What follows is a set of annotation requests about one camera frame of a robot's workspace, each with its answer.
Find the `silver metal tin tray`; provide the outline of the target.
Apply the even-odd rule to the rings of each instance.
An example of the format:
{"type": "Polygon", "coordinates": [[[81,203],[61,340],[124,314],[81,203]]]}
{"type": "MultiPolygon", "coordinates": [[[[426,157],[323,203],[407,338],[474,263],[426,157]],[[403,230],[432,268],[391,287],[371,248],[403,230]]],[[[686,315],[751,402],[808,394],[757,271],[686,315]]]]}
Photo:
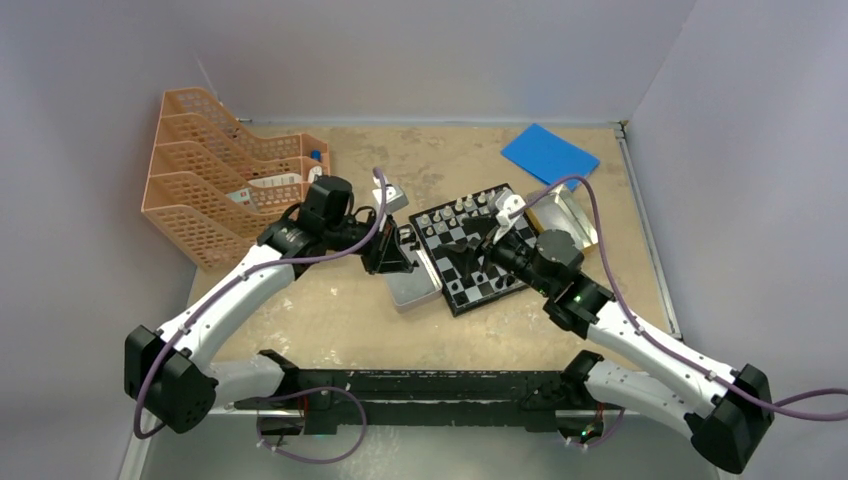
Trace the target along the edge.
{"type": "Polygon", "coordinates": [[[387,274],[385,282],[395,309],[403,313],[437,299],[442,293],[443,282],[411,225],[400,227],[400,247],[413,264],[413,270],[387,274]]]}

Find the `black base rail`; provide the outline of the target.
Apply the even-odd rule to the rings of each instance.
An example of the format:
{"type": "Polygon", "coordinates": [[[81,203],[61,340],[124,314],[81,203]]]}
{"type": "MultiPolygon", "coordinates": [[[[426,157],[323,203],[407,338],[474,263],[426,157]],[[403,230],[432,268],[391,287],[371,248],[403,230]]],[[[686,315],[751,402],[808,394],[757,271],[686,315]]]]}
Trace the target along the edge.
{"type": "Polygon", "coordinates": [[[601,437],[617,408],[592,399],[580,372],[291,369],[268,398],[238,410],[290,410],[307,435],[342,425],[521,427],[584,442],[601,437]]]}

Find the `orange plastic file rack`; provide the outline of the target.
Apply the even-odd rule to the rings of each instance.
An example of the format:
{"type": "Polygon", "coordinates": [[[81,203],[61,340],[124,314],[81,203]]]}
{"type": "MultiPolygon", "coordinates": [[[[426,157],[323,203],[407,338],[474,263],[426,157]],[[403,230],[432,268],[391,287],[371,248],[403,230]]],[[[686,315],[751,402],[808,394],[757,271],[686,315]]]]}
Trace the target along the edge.
{"type": "Polygon", "coordinates": [[[241,258],[310,183],[331,172],[326,142],[307,133],[261,137],[201,87],[163,94],[142,213],[198,267],[241,258]],[[321,161],[310,157],[313,150],[321,161]],[[298,173],[303,182],[257,188],[249,180],[298,173]]]}

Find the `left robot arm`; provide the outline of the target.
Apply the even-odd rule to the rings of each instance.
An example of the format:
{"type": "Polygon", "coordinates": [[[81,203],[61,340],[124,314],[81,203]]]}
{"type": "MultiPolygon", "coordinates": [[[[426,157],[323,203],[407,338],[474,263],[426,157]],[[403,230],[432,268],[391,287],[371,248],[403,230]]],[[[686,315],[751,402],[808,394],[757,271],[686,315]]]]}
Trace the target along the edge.
{"type": "Polygon", "coordinates": [[[298,382],[265,356],[228,380],[212,368],[223,344],[277,292],[312,265],[349,255],[370,274],[410,273],[415,262],[401,248],[393,218],[408,199],[374,169],[375,203],[357,217],[351,184],[338,176],[315,180],[306,196],[287,207],[257,237],[237,265],[198,302],[151,330],[136,327],[124,343],[124,391],[134,399],[133,434],[147,439],[168,427],[185,433],[223,403],[261,397],[284,409],[297,399],[298,382]]]}

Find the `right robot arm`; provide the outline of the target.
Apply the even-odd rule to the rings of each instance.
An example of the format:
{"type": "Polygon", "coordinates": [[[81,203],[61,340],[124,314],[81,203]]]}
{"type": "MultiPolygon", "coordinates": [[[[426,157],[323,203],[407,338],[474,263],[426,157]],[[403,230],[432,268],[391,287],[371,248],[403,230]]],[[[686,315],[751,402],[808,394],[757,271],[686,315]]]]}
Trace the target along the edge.
{"type": "Polygon", "coordinates": [[[623,298],[582,271],[583,252],[571,235],[547,230],[529,244],[515,231],[495,236],[495,220],[468,217],[483,237],[437,246],[462,278],[496,266],[545,298],[560,329],[617,352],[640,367],[631,374],[598,359],[564,376],[561,392],[576,407],[612,403],[664,423],[686,436],[715,467],[740,474],[771,427],[768,377],[713,360],[644,322],[623,298]]]}

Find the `black white chess board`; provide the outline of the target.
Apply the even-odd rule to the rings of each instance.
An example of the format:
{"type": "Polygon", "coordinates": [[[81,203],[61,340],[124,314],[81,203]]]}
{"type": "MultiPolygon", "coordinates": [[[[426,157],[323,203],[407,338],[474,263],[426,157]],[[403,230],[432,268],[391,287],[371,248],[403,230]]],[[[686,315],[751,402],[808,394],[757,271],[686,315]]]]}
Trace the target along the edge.
{"type": "Polygon", "coordinates": [[[467,216],[490,214],[489,202],[504,189],[512,191],[509,184],[502,183],[409,216],[410,224],[443,282],[443,296],[455,317],[527,288],[517,280],[511,288],[505,286],[502,291],[496,291],[494,282],[510,274],[494,264],[490,264],[481,283],[462,282],[451,263],[434,252],[435,247],[441,244],[480,239],[478,235],[467,237],[461,221],[467,216]]]}

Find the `white label box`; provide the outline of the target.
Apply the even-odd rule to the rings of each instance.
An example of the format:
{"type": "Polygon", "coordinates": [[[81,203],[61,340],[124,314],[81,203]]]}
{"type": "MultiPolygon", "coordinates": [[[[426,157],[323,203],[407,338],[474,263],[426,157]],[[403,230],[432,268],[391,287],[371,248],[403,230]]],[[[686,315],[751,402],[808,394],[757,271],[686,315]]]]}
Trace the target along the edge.
{"type": "Polygon", "coordinates": [[[277,188],[294,185],[303,182],[303,177],[298,173],[283,173],[262,178],[249,180],[248,183],[257,188],[277,188]]]}

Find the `blue notebook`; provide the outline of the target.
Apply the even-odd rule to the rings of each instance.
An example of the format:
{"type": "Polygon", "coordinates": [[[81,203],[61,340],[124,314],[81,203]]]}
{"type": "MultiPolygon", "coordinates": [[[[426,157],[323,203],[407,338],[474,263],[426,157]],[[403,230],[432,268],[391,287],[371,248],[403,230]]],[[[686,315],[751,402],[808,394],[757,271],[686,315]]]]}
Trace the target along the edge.
{"type": "Polygon", "coordinates": [[[504,146],[501,155],[545,185],[569,175],[587,178],[600,165],[592,154],[538,124],[504,146]]]}

